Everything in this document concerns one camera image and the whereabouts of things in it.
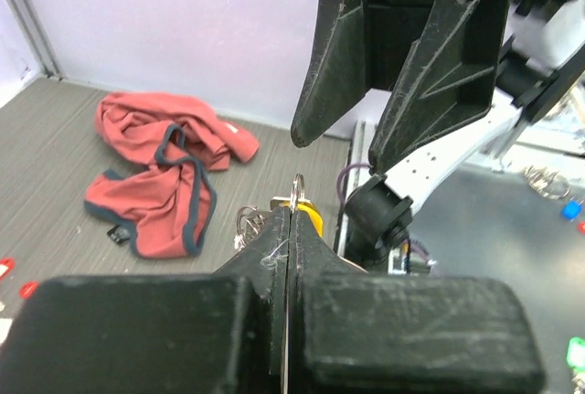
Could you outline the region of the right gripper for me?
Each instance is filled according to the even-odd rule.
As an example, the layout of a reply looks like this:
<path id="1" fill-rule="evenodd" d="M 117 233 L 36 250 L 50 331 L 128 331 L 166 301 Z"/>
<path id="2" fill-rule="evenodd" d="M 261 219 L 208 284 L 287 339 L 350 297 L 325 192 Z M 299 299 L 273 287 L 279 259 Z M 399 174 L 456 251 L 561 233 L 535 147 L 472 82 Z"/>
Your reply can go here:
<path id="1" fill-rule="evenodd" d="M 373 172 L 485 117 L 511 1 L 318 0 L 293 144 L 310 145 L 367 93 L 366 3 L 370 86 L 392 90 L 368 151 Z"/>

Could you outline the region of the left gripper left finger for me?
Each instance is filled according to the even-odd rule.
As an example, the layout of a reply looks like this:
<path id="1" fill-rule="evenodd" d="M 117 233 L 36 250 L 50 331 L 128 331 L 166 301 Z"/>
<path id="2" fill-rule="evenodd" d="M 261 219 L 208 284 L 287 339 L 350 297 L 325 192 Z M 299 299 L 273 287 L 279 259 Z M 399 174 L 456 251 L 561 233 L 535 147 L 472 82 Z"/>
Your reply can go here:
<path id="1" fill-rule="evenodd" d="M 211 274 L 62 276 L 1 348 L 4 393 L 277 393 L 291 214 Z"/>

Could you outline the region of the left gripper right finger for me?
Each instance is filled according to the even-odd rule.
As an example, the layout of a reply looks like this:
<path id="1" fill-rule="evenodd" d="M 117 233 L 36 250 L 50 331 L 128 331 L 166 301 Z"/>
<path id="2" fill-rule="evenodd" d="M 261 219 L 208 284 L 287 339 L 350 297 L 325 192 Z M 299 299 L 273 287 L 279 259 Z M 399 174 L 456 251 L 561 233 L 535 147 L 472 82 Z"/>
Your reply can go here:
<path id="1" fill-rule="evenodd" d="M 291 393 L 538 393 L 546 370 L 523 305 L 503 282 L 368 273 L 308 215 L 288 242 Z"/>

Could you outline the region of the keyring with red tag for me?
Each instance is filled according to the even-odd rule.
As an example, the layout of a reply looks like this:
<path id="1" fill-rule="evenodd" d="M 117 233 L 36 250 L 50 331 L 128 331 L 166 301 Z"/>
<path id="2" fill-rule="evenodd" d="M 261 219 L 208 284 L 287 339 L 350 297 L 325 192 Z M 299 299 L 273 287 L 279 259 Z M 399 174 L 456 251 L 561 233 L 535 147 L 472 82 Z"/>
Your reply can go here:
<path id="1" fill-rule="evenodd" d="M 270 202 L 268 210 L 258 209 L 252 205 L 241 207 L 235 218 L 236 234 L 234 237 L 234 249 L 242 250 L 253 239 L 258 237 L 274 209 L 287 207 L 295 210 L 305 200 L 304 176 L 302 174 L 296 174 L 292 182 L 290 195 L 288 197 L 274 197 Z"/>

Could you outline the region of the key with yellow tag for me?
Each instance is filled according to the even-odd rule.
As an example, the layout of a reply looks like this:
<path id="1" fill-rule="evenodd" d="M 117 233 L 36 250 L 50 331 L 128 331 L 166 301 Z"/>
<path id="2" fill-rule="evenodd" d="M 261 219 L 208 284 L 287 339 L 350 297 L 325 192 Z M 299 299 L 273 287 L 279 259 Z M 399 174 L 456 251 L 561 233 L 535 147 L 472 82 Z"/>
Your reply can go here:
<path id="1" fill-rule="evenodd" d="M 296 204 L 298 210 L 304 211 L 309 215 L 317 234 L 320 237 L 324 235 L 324 220 L 316 205 L 308 199 L 299 200 Z"/>

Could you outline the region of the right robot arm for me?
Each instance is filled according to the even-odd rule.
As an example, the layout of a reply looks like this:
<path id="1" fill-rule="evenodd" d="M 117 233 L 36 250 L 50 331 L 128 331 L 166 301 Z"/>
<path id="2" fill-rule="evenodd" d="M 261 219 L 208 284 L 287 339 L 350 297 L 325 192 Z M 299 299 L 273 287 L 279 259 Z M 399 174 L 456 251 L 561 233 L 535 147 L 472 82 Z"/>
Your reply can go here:
<path id="1" fill-rule="evenodd" d="M 339 178 L 339 254 L 416 272 L 408 227 L 482 147 L 505 152 L 584 70 L 584 0 L 318 0 L 310 64 L 292 120 L 305 147 L 372 90 L 388 102 L 363 168 Z"/>

